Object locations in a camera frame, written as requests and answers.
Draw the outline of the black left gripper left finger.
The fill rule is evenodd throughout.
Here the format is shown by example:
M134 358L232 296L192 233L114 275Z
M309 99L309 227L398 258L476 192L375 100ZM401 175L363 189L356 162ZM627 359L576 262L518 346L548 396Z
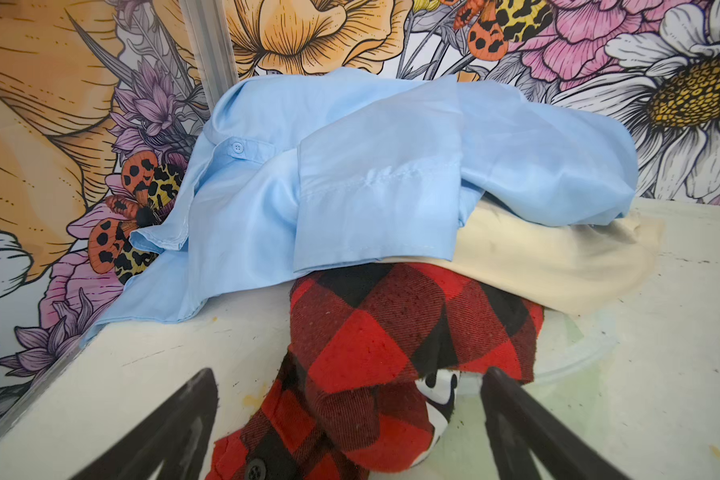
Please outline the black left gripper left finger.
M76 479L197 479L218 407L213 371L203 368Z

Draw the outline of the red black plaid shirt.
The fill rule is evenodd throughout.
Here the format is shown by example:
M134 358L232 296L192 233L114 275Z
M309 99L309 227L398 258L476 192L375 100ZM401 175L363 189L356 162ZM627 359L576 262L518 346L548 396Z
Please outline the red black plaid shirt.
M212 479L365 479L423 461L461 377L533 379L543 308L425 263L297 280L291 342L260 409L214 446Z

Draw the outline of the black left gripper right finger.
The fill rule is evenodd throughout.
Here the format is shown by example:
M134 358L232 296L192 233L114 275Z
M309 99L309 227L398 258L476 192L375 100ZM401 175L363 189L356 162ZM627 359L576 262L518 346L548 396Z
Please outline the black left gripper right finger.
M539 479L540 461L555 479L624 479L503 370L483 376L480 398L494 463L501 479Z

